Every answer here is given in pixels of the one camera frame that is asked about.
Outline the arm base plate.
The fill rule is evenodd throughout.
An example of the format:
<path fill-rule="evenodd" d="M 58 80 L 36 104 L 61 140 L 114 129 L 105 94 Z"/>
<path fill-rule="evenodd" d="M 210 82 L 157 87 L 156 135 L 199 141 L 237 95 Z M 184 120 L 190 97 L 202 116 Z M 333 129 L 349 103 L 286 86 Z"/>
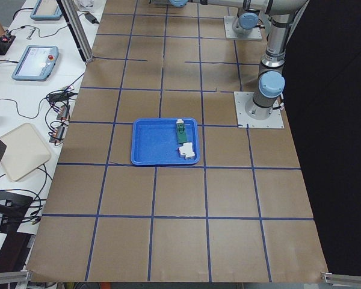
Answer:
<path fill-rule="evenodd" d="M 253 92 L 234 92 L 236 118 L 239 128 L 283 129 L 282 112 L 274 109 L 278 102 L 274 101 L 270 108 L 259 108 L 253 103 Z"/>
<path fill-rule="evenodd" d="M 224 29 L 226 38 L 229 40 L 246 40 L 246 41 L 261 41 L 262 34 L 259 27 L 251 29 L 244 29 L 239 25 L 239 20 L 236 16 L 224 17 Z"/>

